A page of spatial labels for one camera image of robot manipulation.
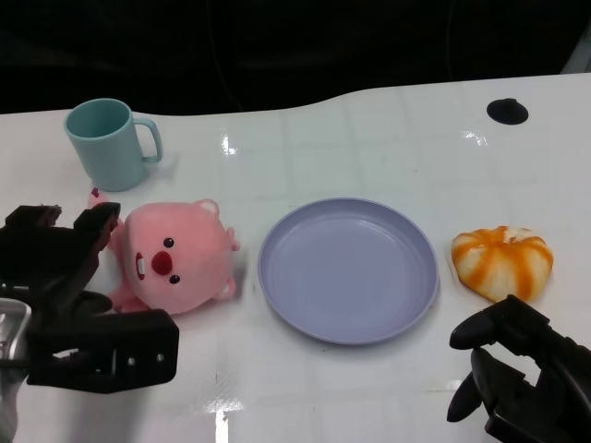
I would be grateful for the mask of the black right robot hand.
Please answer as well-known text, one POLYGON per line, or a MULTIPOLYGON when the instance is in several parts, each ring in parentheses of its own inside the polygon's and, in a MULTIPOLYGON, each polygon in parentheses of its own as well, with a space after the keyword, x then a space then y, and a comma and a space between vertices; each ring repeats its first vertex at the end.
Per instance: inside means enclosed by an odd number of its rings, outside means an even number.
POLYGON ((452 397, 449 422, 484 407, 485 430, 501 442, 589 441, 590 351, 556 332, 533 307, 510 295, 463 321, 450 345, 470 351, 471 371, 452 397), (494 343, 532 358, 540 369, 537 383, 486 351, 494 343))

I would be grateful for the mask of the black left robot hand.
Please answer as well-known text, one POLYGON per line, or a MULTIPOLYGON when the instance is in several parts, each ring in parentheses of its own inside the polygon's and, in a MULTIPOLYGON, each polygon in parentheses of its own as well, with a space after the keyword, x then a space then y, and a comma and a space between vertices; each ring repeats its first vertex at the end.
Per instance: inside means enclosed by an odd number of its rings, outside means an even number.
POLYGON ((59 227, 59 206, 19 206, 1 228, 1 297, 49 317, 91 316, 112 309, 108 296, 86 286, 118 224, 120 205, 83 210, 59 227))

